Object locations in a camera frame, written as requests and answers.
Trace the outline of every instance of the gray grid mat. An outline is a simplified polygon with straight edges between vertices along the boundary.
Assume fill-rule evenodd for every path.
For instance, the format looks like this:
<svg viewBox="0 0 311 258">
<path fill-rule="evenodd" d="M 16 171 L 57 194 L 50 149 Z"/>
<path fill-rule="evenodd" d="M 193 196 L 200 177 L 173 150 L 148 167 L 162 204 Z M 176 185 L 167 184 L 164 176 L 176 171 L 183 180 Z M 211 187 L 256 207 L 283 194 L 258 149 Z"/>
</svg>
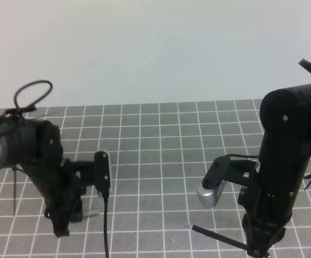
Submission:
<svg viewBox="0 0 311 258">
<path fill-rule="evenodd" d="M 110 151 L 111 258 L 239 258 L 246 253 L 190 232 L 185 224 L 245 242 L 244 211 L 236 202 L 240 187 L 228 185 L 214 210 L 204 209 L 194 191 L 217 156 L 258 154 L 259 105 L 244 100 L 50 107 L 28 117 L 47 114 L 59 125 L 65 156 L 72 160 Z M 71 236 L 58 240 L 42 216 L 41 196 L 23 174 L 18 174 L 17 215 L 12 216 L 12 180 L 10 171 L 0 171 L 0 257 L 104 257 L 103 215 L 71 224 Z M 103 211 L 92 188 L 83 206 L 86 214 Z M 271 255 L 311 258 L 311 187 L 300 190 L 285 238 Z"/>
</svg>

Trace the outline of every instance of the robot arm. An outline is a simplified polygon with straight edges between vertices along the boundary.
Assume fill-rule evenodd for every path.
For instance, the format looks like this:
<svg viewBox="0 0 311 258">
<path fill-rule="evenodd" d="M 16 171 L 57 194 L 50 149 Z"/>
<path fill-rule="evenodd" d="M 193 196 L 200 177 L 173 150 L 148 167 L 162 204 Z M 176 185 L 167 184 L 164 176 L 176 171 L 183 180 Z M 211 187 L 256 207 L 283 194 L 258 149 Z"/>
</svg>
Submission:
<svg viewBox="0 0 311 258">
<path fill-rule="evenodd" d="M 311 63 L 302 60 L 300 65 L 311 73 Z M 198 190 L 202 205 L 214 207 L 226 181 L 243 186 L 238 203 L 246 210 L 246 250 L 257 258 L 267 257 L 284 237 L 311 156 L 311 84 L 267 94 L 260 115 L 265 132 L 258 160 L 219 157 Z"/>
<path fill-rule="evenodd" d="M 94 185 L 107 202 L 111 186 L 109 156 L 97 152 L 94 161 L 64 159 L 59 127 L 46 120 L 23 117 L 24 112 L 33 110 L 34 103 L 23 109 L 16 103 L 15 109 L 0 116 L 0 169 L 17 169 L 15 165 L 19 164 L 43 196 L 45 217 L 51 219 L 54 234 L 69 235 L 69 223 L 83 218 L 81 195 L 88 185 Z"/>
</svg>

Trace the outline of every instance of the white backdrop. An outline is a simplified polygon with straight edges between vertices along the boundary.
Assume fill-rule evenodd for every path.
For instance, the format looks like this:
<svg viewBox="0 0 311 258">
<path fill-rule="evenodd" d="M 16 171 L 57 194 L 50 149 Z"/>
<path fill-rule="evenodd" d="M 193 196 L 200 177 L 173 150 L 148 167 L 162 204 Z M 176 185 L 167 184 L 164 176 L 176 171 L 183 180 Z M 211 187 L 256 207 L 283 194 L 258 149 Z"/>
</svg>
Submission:
<svg viewBox="0 0 311 258">
<path fill-rule="evenodd" d="M 301 58 L 311 0 L 0 0 L 0 107 L 40 78 L 42 106 L 258 98 Z"/>
</svg>

